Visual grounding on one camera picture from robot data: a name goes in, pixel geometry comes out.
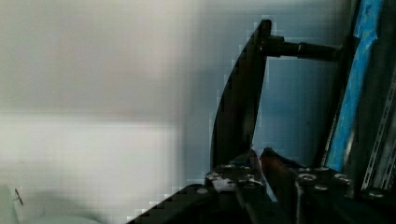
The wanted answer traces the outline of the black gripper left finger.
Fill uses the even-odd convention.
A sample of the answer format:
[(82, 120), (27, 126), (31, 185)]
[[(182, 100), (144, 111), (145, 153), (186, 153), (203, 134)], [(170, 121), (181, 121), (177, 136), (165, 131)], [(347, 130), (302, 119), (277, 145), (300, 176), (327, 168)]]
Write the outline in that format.
[(227, 164), (213, 168), (206, 174), (205, 183), (217, 192), (235, 191), (237, 186), (265, 187), (261, 165), (256, 152), (252, 149)]

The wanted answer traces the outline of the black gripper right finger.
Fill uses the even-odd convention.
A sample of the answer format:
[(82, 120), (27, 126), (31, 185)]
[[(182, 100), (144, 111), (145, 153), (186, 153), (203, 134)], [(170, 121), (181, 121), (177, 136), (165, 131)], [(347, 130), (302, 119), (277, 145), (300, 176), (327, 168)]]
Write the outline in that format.
[(327, 167), (304, 167), (270, 147), (260, 155), (262, 171), (292, 224), (354, 224), (345, 209), (351, 180)]

